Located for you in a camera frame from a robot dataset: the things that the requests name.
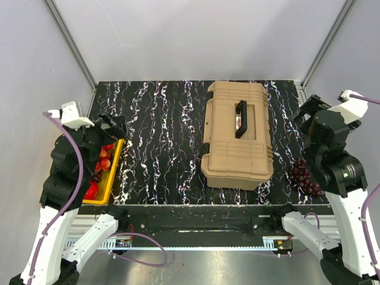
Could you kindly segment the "tan plastic tool box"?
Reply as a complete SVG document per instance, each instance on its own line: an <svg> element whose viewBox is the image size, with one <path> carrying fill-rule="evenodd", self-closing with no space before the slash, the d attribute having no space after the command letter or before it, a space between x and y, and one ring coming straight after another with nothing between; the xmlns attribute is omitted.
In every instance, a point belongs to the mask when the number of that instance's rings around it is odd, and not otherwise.
<svg viewBox="0 0 380 285"><path fill-rule="evenodd" d="M260 83L215 81L208 91L201 171L210 188L253 191L273 175L269 98Z"/></svg>

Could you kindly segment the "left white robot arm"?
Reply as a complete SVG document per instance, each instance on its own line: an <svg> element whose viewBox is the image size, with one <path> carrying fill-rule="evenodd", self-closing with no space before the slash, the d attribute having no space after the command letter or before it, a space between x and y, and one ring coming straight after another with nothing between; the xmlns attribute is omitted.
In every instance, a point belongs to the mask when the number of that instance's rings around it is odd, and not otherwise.
<svg viewBox="0 0 380 285"><path fill-rule="evenodd" d="M125 117L108 113L97 122L62 110L43 115L62 135L50 156L50 175L40 197L40 220L32 252L22 273L10 284L77 284L80 272L98 247L111 235L128 230L128 212L107 205L95 224L69 249L64 248L72 222L90 189L96 163L106 145L126 136Z"/></svg>

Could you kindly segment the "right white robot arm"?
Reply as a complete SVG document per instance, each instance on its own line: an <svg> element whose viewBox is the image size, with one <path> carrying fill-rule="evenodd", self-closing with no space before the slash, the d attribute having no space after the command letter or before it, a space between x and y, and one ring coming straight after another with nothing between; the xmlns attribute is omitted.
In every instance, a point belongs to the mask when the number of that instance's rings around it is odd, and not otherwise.
<svg viewBox="0 0 380 285"><path fill-rule="evenodd" d="M293 115L306 135L304 164L324 192L337 223L340 240L324 234L291 205L270 220L277 235L286 232L299 239L318 259L331 284L379 284L379 247L369 214L374 194L367 191L361 162L346 150L346 139L358 128L370 99L352 90L330 106L312 95Z"/></svg>

